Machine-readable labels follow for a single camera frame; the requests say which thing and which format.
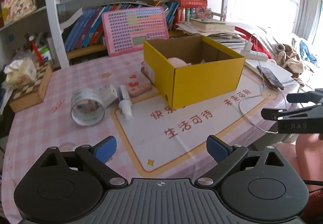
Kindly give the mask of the clear tape roll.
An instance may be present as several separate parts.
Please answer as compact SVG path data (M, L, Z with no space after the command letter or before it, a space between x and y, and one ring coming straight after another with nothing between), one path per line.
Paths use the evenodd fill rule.
M71 97L72 120L82 127L100 123L105 116L105 108L98 91L84 88Z

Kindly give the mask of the pink eraser case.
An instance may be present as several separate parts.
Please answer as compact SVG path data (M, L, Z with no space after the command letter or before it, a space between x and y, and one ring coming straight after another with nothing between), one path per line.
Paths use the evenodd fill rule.
M134 88L130 89L128 92L129 92L129 96L133 98L133 97L140 96L150 91L151 89L152 89L152 85L150 83L144 83L144 84L135 86Z

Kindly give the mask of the pink plush pig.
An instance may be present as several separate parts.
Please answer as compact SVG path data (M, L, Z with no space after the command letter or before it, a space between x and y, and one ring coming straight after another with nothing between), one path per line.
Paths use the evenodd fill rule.
M184 60L176 57L168 58L168 62L174 67L174 68L179 68L179 67L185 67L185 66L190 66L191 63L186 63Z

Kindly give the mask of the white power adapter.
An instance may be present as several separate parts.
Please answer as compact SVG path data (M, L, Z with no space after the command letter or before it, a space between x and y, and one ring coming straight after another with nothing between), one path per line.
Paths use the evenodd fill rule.
M117 89L111 84L101 86L99 88L99 95L105 108L107 108L109 105L111 105L111 103L118 99Z

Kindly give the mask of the smartphone on table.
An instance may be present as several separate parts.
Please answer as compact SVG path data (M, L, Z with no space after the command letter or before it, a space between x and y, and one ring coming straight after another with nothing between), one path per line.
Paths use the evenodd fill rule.
M278 78L267 68L257 66L258 71L261 73L264 80L273 88L284 90L284 86L278 80Z

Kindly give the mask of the brown plush toy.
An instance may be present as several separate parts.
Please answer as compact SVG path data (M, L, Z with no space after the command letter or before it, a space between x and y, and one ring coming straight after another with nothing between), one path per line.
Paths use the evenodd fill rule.
M304 82L299 78L304 72L304 64L301 62L300 57L296 50L290 45L277 43L273 46L275 61L278 66L290 71L292 78L304 87Z

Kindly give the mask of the white power strip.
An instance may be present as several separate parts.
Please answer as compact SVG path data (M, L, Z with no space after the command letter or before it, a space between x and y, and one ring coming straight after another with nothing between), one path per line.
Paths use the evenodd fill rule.
M257 51L245 51L244 49L240 51L240 54L244 56L246 59L251 60L259 60L266 62L268 60L268 56L265 53L257 52Z

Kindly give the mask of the wooden chess box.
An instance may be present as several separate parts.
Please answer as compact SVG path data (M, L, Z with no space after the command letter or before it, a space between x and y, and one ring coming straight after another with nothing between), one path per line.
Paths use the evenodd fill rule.
M13 91L9 106L16 114L43 102L52 75L52 62L46 62L37 70L36 79Z

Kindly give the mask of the yellow cardboard box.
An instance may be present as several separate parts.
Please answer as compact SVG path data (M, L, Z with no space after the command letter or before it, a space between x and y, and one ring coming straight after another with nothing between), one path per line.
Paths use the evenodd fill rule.
M168 58L190 66L174 68ZM237 89L245 58L238 52L195 35L144 42L146 75L172 108L185 107Z

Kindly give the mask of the floral tissue box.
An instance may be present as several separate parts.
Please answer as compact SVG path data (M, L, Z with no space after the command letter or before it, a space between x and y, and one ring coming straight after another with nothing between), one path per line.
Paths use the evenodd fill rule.
M36 80L37 68L31 58L14 60L4 68L6 83L12 89L21 88Z

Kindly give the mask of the row of blue books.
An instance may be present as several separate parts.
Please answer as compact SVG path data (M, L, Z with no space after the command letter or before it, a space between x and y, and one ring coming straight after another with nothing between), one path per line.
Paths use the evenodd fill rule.
M64 41L65 51L71 52L98 44L104 32L102 15L116 8L117 4L108 4L83 10Z

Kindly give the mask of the stack of papers and books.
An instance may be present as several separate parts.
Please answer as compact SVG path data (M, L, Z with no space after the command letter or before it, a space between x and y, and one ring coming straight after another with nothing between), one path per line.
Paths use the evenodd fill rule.
M235 26L216 19L192 19L176 24L177 30L192 35L202 35L213 39L231 49L243 49L246 39Z

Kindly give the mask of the pink keyboard learning pad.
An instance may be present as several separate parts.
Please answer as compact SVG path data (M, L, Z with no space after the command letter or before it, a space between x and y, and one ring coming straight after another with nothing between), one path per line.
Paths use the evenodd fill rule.
M105 12L102 14L102 24L110 57L142 50L146 40L169 38L162 7Z

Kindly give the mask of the red book set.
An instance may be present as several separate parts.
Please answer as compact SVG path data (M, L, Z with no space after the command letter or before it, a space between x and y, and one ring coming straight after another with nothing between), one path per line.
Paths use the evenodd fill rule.
M172 21L172 29L177 28L177 24L191 20L191 15L196 12L197 9L206 8L208 2L206 0L170 0L178 3L178 7L175 11L175 16Z

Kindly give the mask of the white wall charger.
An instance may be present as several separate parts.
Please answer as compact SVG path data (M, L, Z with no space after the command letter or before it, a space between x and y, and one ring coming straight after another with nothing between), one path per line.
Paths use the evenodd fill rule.
M246 41L245 46L244 46L244 51L251 52L252 46L253 46L253 43L251 41Z

